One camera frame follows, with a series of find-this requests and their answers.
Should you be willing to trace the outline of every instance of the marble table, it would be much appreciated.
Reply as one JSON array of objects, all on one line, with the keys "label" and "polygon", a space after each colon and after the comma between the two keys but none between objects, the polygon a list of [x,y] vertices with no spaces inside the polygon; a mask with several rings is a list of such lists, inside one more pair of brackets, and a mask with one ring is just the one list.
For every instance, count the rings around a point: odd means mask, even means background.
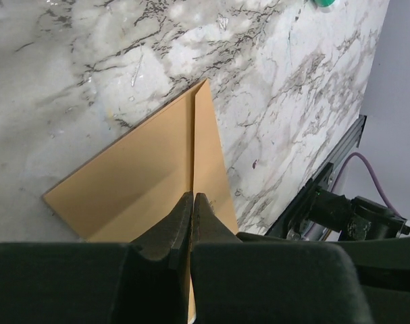
[{"label": "marble table", "polygon": [[262,234],[358,117],[388,2],[0,0],[0,241],[75,240],[41,194],[204,78]]}]

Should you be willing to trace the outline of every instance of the white marble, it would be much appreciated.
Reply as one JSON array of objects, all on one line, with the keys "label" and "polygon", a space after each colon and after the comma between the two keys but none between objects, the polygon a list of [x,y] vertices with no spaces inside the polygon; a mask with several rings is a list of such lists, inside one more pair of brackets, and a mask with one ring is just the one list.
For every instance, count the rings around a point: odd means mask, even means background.
[{"label": "white marble", "polygon": [[209,78],[242,230],[355,121],[389,0],[0,0],[0,240],[73,240],[41,194]]}]

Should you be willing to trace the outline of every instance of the wire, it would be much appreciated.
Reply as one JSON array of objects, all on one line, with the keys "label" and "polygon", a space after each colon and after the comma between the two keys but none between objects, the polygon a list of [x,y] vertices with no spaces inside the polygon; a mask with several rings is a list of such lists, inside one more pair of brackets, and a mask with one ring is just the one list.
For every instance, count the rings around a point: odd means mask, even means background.
[{"label": "wire", "polygon": [[388,197],[386,197],[385,192],[382,189],[382,186],[379,183],[379,179],[377,177],[377,175],[374,173],[373,167],[371,166],[371,164],[369,163],[369,161],[367,160],[366,157],[364,157],[361,153],[358,152],[354,152],[352,154],[350,154],[346,161],[344,161],[344,163],[342,164],[342,167],[340,169],[340,171],[338,172],[337,178],[335,179],[334,185],[332,186],[331,192],[333,192],[336,188],[337,183],[339,183],[340,178],[343,174],[344,169],[347,166],[347,163],[353,158],[353,157],[358,157],[361,159],[362,162],[364,162],[365,166],[368,169],[368,172],[373,180],[374,185],[376,186],[376,189],[379,192],[380,197],[382,198],[382,200],[384,201],[385,205],[392,210],[394,213],[396,213],[398,216],[401,217],[400,213],[394,208],[394,206],[391,204],[391,202],[389,201]]}]

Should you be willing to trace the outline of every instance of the purple cable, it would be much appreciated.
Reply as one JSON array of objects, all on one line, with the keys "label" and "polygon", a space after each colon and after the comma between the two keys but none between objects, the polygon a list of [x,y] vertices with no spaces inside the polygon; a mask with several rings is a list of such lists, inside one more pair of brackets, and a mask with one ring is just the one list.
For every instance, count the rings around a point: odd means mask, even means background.
[{"label": "purple cable", "polygon": [[335,189],[337,183],[340,181],[341,175],[342,175],[342,173],[343,173],[345,167],[347,166],[347,163],[348,163],[353,157],[358,157],[358,158],[360,158],[360,159],[362,160],[362,162],[364,162],[364,164],[365,164],[365,166],[367,167],[368,172],[369,172],[369,174],[370,174],[370,176],[371,176],[371,178],[372,178],[372,180],[373,180],[373,182],[374,182],[374,185],[376,186],[376,189],[378,190],[379,195],[380,195],[380,197],[382,198],[382,200],[384,201],[385,205],[386,205],[389,209],[391,209],[394,213],[396,213],[398,216],[401,217],[400,213],[399,213],[398,211],[396,211],[396,209],[394,208],[394,206],[393,206],[393,205],[391,204],[391,202],[389,201],[388,197],[386,197],[386,195],[385,195],[385,193],[384,193],[384,191],[383,191],[383,189],[382,189],[382,186],[381,186],[380,183],[379,183],[379,179],[378,179],[377,175],[374,173],[373,167],[371,166],[371,164],[369,164],[369,161],[367,160],[367,158],[364,157],[361,153],[354,152],[354,153],[350,154],[350,155],[347,157],[346,161],[344,161],[344,163],[342,164],[342,167],[341,167],[340,171],[338,172],[337,178],[335,179],[335,182],[334,182],[334,185],[332,186],[331,192],[334,191],[334,189]]}]

